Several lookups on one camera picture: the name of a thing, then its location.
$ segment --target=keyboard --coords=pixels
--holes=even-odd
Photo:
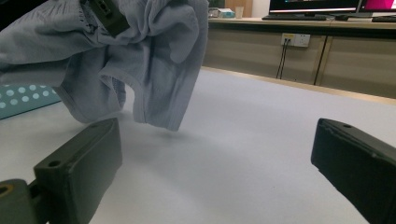
[[[373,17],[372,22],[396,22],[396,17]]]
[[[263,21],[326,21],[326,16],[287,16],[268,15],[262,18]]]

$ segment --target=teal mat with dots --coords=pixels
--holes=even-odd
[[[0,86],[0,119],[61,101],[47,86]]]

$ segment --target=white tabletop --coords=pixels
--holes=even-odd
[[[396,106],[203,70],[179,132],[120,121],[123,165],[91,224],[367,223],[311,164],[319,118],[396,146]],[[0,180],[33,167],[86,125],[63,104],[0,120]]]

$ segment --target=monitor screen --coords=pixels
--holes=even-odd
[[[271,0],[269,14],[332,14],[356,12],[360,0]]]
[[[396,12],[396,0],[362,0],[360,11]]]

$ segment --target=gray cloth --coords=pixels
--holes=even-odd
[[[176,131],[205,54],[206,0],[113,0],[131,28],[112,37],[87,3],[49,0],[0,32],[0,84],[52,86],[75,119],[122,109]]]

